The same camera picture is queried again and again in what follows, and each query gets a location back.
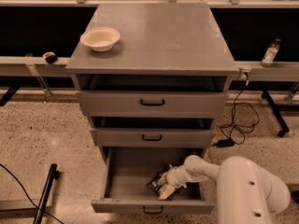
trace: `white bowl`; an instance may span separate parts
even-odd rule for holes
[[[95,51],[107,51],[121,38],[120,33],[109,27],[97,27],[86,31],[80,41]]]

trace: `white robotic arm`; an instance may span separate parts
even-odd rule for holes
[[[215,165],[195,155],[164,174],[158,183],[162,186],[159,199],[205,176],[217,181],[219,224],[270,224],[269,214],[284,211],[291,200],[285,183],[253,161],[231,157]]]

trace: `gray cabinet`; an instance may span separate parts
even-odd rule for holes
[[[120,42],[103,53],[79,43],[66,67],[107,166],[94,211],[208,214],[200,184],[165,202],[147,184],[204,156],[237,74],[209,7],[103,4],[88,29],[98,26],[119,30]]]

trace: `bottle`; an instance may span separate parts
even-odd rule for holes
[[[280,49],[280,39],[276,39],[275,42],[272,42],[270,46],[268,47],[267,51],[265,52],[265,55],[263,56],[261,66],[262,67],[269,67],[271,63],[273,62],[275,56],[278,54],[278,51]]]

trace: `terrazzo floor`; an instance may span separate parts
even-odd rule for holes
[[[282,94],[274,95],[276,102],[282,101]],[[225,112],[217,125],[230,122],[235,96],[235,92],[230,93]],[[94,213],[91,200],[100,197],[105,165],[93,144],[89,123],[83,117],[72,91],[55,91],[46,104],[43,98],[39,91],[18,91],[10,102],[0,107],[0,163],[19,178],[33,199],[38,199],[42,193],[50,164],[57,163],[61,176],[54,182],[49,212],[63,223],[217,223],[217,206],[210,215]],[[279,176],[290,189],[296,189],[299,184],[298,116],[284,114],[291,131],[280,138],[277,136],[280,130],[278,122],[260,93],[244,92],[238,102],[252,104],[260,116],[260,123],[253,133],[246,134],[243,145],[211,147],[205,159],[221,164],[228,157],[243,156]],[[240,106],[237,110],[237,121],[251,124],[255,119],[248,106]],[[236,141],[241,140],[237,133],[233,133],[233,137]],[[222,138],[224,136],[216,129],[213,142]],[[0,201],[26,199],[18,183],[3,169],[0,169],[0,180]],[[208,180],[203,188],[206,200],[216,203],[215,182]],[[298,224],[299,204],[292,201],[285,212],[272,214],[271,218],[273,224]],[[32,222],[33,217],[27,212],[0,212],[1,224]],[[45,216],[42,223],[58,222]]]

